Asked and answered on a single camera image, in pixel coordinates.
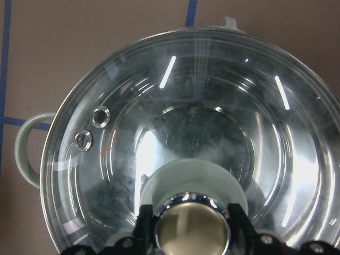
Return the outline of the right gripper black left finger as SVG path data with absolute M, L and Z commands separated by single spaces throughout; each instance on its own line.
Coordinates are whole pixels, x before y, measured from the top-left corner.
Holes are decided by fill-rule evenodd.
M 132 254 L 156 254 L 155 227 L 158 218 L 152 205 L 142 205 L 132 233 Z

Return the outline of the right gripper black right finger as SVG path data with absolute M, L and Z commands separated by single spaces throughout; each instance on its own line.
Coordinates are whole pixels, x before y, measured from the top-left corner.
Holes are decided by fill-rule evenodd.
M 238 203 L 228 204 L 231 230 L 231 251 L 233 254 L 254 254 L 256 232 L 248 216 Z

